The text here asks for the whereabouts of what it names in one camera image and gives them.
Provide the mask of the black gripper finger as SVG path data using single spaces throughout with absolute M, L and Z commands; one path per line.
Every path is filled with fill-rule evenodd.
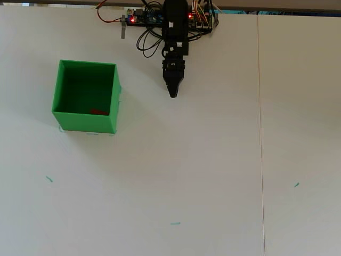
M 166 77 L 163 77 L 164 81 L 165 81 L 165 84 L 166 84 L 166 87 L 167 87 L 167 91 L 169 93 L 169 96 L 171 98 L 174 97 L 174 86 L 173 86 L 173 78 L 172 77 L 169 77 L 169 76 L 166 76 Z
M 175 78 L 173 78 L 173 98 L 177 97 L 183 79 L 184 79 L 183 76 L 176 76 Z

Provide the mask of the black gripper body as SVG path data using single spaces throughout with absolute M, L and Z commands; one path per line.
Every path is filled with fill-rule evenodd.
M 185 71 L 185 60 L 183 55 L 168 52 L 163 54 L 163 78 L 183 78 Z

